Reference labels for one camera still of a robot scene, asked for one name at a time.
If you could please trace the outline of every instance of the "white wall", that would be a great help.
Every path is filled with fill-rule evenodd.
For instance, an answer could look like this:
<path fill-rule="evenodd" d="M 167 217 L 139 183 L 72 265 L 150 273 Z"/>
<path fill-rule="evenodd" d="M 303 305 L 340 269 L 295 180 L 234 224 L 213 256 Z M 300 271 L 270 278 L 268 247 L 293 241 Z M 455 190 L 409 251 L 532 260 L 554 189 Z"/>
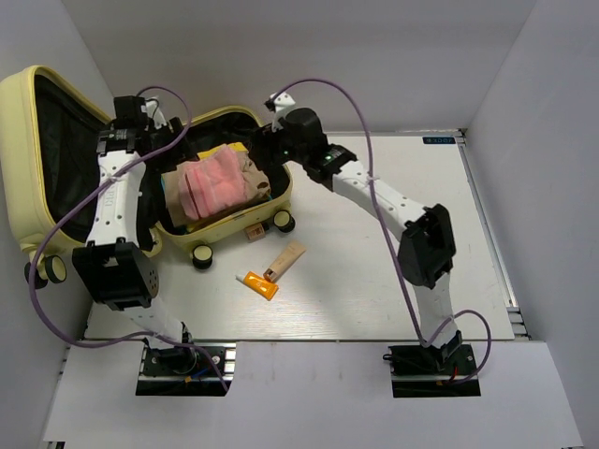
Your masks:
<path fill-rule="evenodd" d="M 599 3 L 539 0 L 469 152 L 524 319 L 599 447 Z"/>
<path fill-rule="evenodd" d="M 467 126 L 534 0 L 64 0 L 115 94 L 163 83 L 196 114 L 339 81 L 376 131 Z M 294 90 L 327 129 L 358 120 L 330 88 Z"/>
<path fill-rule="evenodd" d="M 29 65 L 49 65 L 98 106 L 111 109 L 109 89 L 58 0 L 1 0 L 0 10 L 0 79 Z M 0 188 L 0 445 L 31 449 L 41 437 L 64 345 L 29 304 L 23 275 L 27 258 L 10 233 Z M 77 335 L 90 300 L 70 274 L 66 283 L 42 290 L 40 298 L 52 319 Z"/>

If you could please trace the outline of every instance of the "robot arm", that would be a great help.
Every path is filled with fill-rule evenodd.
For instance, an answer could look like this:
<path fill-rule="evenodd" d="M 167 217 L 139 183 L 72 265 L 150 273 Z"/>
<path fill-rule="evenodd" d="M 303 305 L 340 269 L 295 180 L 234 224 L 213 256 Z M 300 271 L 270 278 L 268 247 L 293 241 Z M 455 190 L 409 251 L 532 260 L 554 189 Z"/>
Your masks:
<path fill-rule="evenodd" d="M 355 154 L 329 144 L 317 115 L 311 109 L 296 108 L 287 93 L 266 105 L 276 123 L 260 128 L 252 141 L 250 157 L 257 167 L 297 162 L 313 181 L 376 217 L 368 171 Z M 383 181 L 373 180 L 373 184 L 385 223 L 400 242 L 398 260 L 404 278 L 414 286 L 420 327 L 427 338 L 453 316 L 449 271 L 456 247 L 449 213 L 441 205 L 426 208 Z M 461 333 L 451 322 L 425 351 L 431 362 L 442 367 L 460 345 Z"/>
<path fill-rule="evenodd" d="M 181 128 L 178 119 L 173 119 L 171 131 L 156 99 L 117 97 L 114 106 L 116 119 L 100 133 L 97 142 L 100 182 L 115 177 L 150 152 L 155 140 L 158 146 L 169 143 Z M 148 246 L 140 244 L 139 235 L 149 234 L 148 225 L 153 223 L 139 213 L 139 199 L 144 181 L 159 182 L 162 171 L 194 157 L 183 142 L 165 157 L 159 156 L 158 162 L 139 163 L 116 177 L 97 199 L 94 225 L 85 247 L 73 251 L 73 265 L 95 302 L 122 313 L 144 330 L 178 343 L 191 342 L 191 335 L 159 296 L 158 271 L 142 251 L 152 249 L 152 237 Z M 196 365 L 193 350 L 173 348 L 156 338 L 149 339 L 149 346 L 156 358 L 175 372 L 186 373 Z"/>

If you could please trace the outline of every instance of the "black mounting base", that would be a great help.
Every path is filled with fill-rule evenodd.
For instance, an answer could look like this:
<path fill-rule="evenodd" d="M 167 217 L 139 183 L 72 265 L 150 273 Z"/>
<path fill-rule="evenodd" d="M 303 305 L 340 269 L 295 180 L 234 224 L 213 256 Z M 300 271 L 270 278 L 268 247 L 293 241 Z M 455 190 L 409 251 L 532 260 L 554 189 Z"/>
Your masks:
<path fill-rule="evenodd" d="M 441 368 L 431 363 L 428 350 L 420 345 L 390 346 L 389 350 L 383 359 L 391 362 L 393 398 L 480 396 L 476 378 L 463 384 L 448 382 L 451 378 L 463 379 L 476 369 L 471 345 L 461 345 Z"/>

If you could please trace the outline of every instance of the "white table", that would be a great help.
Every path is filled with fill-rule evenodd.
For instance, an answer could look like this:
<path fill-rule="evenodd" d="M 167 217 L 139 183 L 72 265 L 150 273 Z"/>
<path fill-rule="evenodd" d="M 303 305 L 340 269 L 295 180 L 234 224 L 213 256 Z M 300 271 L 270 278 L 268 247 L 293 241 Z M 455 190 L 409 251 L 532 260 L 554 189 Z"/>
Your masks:
<path fill-rule="evenodd" d="M 367 165 L 363 137 L 330 141 Z M 459 149 L 424 145 L 419 137 L 373 138 L 375 174 L 426 205 L 441 203 L 452 218 L 458 253 L 451 293 L 454 311 L 475 309 L 489 320 L 493 338 L 514 338 L 506 297 Z M 378 223 L 348 200 L 310 181 L 291 165 L 297 227 L 248 243 L 240 233 L 213 245 L 209 271 L 194 270 L 186 253 L 166 242 L 155 260 L 161 296 L 198 340 L 415 340 Z M 291 239 L 308 251 L 280 280 L 271 302 L 235 281 L 238 271 L 262 273 Z M 466 340 L 485 338 L 476 318 L 464 316 Z M 138 330 L 119 313 L 94 305 L 86 337 L 106 339 Z"/>

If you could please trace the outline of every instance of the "beige cloth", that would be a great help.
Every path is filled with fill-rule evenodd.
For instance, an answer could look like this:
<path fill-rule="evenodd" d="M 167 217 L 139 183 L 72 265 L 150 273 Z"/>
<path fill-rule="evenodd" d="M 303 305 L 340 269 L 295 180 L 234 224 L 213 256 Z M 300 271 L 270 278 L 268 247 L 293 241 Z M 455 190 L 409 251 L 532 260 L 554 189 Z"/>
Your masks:
<path fill-rule="evenodd" d="M 182 165 L 177 166 L 177 171 L 170 171 L 162 175 L 165 184 L 165 200 L 170 219 L 175 227 L 191 226 L 198 229 L 209 223 L 221 220 L 233 212 L 246 209 L 249 205 L 263 200 L 270 195 L 269 178 L 264 172 L 257 169 L 256 164 L 250 159 L 247 152 L 236 152 L 240 163 L 241 174 L 245 180 L 245 197 L 247 203 L 236 206 L 229 210 L 223 210 L 212 217 L 207 217 L 199 221 L 190 220 L 179 199 L 179 176 L 183 174 Z"/>

